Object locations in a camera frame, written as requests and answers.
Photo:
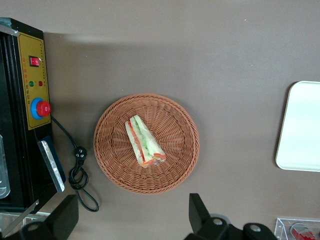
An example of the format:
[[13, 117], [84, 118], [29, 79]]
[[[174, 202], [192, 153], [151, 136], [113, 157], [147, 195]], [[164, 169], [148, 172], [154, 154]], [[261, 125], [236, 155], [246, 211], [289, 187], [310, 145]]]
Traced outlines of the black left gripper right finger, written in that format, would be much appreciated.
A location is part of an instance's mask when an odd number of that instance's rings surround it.
[[188, 217], [192, 228], [185, 240], [241, 240], [242, 231], [222, 217], [211, 217], [198, 193], [189, 194]]

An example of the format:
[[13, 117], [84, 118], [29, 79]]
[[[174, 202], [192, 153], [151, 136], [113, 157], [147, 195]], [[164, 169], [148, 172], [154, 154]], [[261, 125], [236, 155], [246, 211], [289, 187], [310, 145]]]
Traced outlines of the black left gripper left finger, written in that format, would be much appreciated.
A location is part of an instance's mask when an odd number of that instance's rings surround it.
[[16, 240], [67, 240], [79, 220], [76, 195], [70, 194], [44, 220], [32, 222], [14, 234]]

